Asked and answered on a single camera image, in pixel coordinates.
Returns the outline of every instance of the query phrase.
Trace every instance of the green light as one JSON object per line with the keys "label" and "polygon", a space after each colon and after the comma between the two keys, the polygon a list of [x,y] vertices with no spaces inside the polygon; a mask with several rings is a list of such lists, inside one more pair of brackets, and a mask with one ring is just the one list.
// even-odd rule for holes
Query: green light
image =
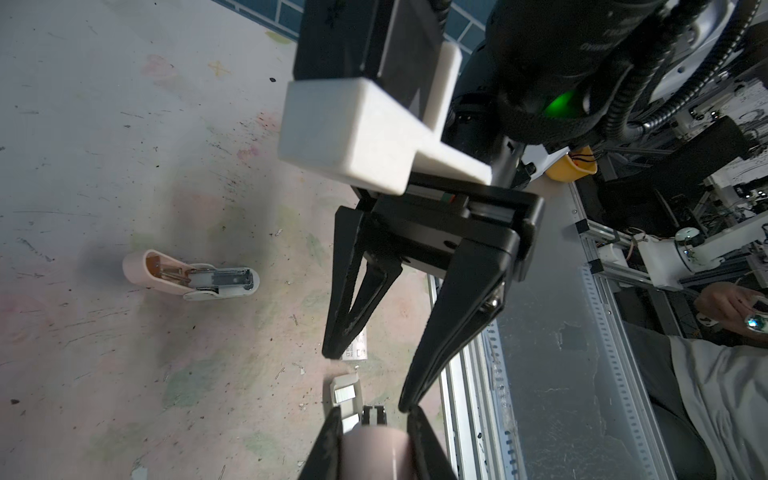
{"label": "green light", "polygon": [[544,110],[545,117],[555,118],[576,118],[580,115],[578,108],[571,104],[575,91],[566,91],[559,97],[555,98],[552,103],[549,104]]}

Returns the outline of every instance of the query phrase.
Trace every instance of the gray metal panel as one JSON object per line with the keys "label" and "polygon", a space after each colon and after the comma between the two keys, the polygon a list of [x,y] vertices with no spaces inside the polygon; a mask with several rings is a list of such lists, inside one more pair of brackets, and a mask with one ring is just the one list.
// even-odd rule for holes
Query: gray metal panel
{"label": "gray metal panel", "polygon": [[584,280],[571,191],[549,179],[528,190],[546,199],[544,219],[528,275],[497,318],[522,477],[672,478],[617,312],[595,313],[603,290]]}

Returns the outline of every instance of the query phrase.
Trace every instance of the white plastic mount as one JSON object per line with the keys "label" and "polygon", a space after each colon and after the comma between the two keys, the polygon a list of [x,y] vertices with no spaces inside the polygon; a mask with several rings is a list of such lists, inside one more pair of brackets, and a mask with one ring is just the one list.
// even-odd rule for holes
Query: white plastic mount
{"label": "white plastic mount", "polygon": [[490,185],[489,165],[440,141],[461,60],[442,44],[423,122],[367,78],[291,81],[277,156],[384,194],[403,194],[411,171]]}

